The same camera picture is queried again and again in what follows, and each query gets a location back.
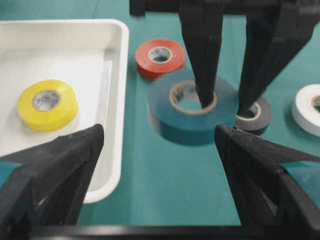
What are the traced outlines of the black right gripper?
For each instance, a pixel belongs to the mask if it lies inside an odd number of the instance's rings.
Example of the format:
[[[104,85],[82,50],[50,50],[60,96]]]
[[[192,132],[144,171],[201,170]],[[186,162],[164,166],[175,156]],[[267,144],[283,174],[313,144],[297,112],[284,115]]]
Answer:
[[[129,14],[177,13],[183,41],[195,76],[202,108],[210,105],[222,43],[223,7],[227,15],[247,15],[246,46],[238,89],[238,115],[310,41],[318,0],[130,0]]]

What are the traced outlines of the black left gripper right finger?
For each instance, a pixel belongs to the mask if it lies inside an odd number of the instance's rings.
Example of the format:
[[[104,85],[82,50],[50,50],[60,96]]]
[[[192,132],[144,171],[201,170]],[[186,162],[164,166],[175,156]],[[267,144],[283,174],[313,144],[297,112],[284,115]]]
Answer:
[[[243,226],[320,226],[311,194],[282,166],[318,164],[319,157],[222,124],[215,127],[214,139]]]

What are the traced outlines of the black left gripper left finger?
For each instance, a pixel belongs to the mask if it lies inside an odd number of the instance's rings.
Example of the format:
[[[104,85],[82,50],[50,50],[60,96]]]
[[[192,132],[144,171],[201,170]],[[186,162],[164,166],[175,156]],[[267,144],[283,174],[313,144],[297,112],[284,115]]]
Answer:
[[[74,225],[103,146],[95,124],[2,156],[12,172],[0,187],[0,226]]]

